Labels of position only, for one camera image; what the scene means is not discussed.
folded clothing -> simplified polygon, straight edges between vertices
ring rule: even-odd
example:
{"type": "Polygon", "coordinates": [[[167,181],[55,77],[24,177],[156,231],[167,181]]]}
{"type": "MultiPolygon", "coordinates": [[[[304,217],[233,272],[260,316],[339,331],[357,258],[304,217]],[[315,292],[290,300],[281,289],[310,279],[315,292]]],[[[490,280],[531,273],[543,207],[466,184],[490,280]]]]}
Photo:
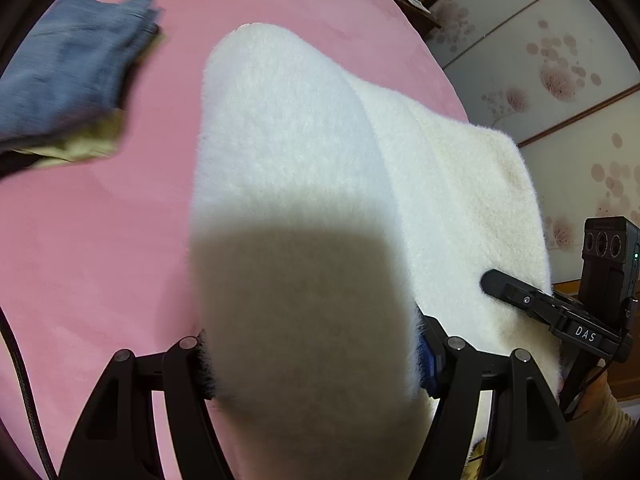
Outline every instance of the folded clothing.
{"type": "Polygon", "coordinates": [[[0,78],[0,152],[113,113],[129,65],[158,30],[153,0],[58,0],[0,78]]]}
{"type": "Polygon", "coordinates": [[[118,149],[122,130],[123,111],[119,108],[110,115],[99,118],[68,131],[62,138],[43,146],[31,146],[15,152],[39,155],[30,168],[49,168],[70,162],[113,155],[118,149]]]}

bolt head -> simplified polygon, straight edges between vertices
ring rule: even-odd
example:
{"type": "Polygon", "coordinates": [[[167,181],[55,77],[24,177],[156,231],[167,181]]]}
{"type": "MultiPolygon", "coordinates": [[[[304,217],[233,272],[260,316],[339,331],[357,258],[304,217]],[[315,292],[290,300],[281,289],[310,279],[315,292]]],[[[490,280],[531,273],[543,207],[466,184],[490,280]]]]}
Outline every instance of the bolt head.
{"type": "Polygon", "coordinates": [[[191,350],[194,346],[198,344],[198,340],[194,338],[194,336],[190,335],[180,339],[180,342],[178,344],[180,345],[180,348],[182,348],[183,350],[191,350]]]}
{"type": "Polygon", "coordinates": [[[466,346],[466,341],[455,335],[447,339],[447,344],[454,350],[462,350],[466,346]]]}
{"type": "Polygon", "coordinates": [[[531,354],[524,348],[518,348],[515,354],[518,361],[522,361],[523,363],[531,361],[531,354]]]}
{"type": "Polygon", "coordinates": [[[129,350],[122,349],[122,350],[118,350],[113,355],[113,360],[116,361],[117,363],[123,363],[124,361],[129,359],[130,356],[131,356],[131,352],[129,350]]]}

blue denim cloth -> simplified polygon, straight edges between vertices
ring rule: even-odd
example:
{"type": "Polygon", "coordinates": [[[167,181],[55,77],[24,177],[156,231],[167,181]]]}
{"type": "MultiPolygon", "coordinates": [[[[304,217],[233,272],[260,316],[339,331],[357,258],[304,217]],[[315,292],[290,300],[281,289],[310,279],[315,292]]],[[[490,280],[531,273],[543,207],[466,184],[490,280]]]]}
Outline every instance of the blue denim cloth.
{"type": "Polygon", "coordinates": [[[57,0],[0,78],[0,152],[41,144],[118,105],[157,31],[153,0],[57,0]]]}

bed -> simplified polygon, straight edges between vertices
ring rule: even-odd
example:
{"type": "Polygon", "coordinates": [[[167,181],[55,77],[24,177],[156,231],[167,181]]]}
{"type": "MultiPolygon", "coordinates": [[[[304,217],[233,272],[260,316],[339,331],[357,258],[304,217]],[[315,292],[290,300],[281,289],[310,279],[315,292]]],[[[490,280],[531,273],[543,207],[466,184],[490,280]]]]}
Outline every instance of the bed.
{"type": "MultiPolygon", "coordinates": [[[[466,120],[392,0],[156,1],[164,40],[133,83],[118,155],[0,183],[0,304],[56,466],[116,350],[164,351],[199,330],[186,270],[188,208],[202,69],[225,34],[243,23],[281,25],[356,76],[466,120]]],[[[0,381],[0,418],[43,474],[5,351],[0,381]]],[[[165,475],[174,480],[163,406],[155,406],[165,475]]]]}

white towel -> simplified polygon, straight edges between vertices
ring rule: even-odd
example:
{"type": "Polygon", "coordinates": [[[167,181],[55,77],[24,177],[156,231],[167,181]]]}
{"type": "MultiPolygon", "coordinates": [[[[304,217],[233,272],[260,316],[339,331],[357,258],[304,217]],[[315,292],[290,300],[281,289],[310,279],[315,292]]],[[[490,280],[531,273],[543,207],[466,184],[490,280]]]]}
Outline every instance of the white towel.
{"type": "MultiPolygon", "coordinates": [[[[434,402],[414,299],[476,349],[558,345],[484,295],[497,267],[549,290],[536,197],[503,134],[245,25],[207,61],[191,257],[243,479],[405,480],[434,402]]],[[[489,396],[474,440],[486,435],[489,396]]]]}

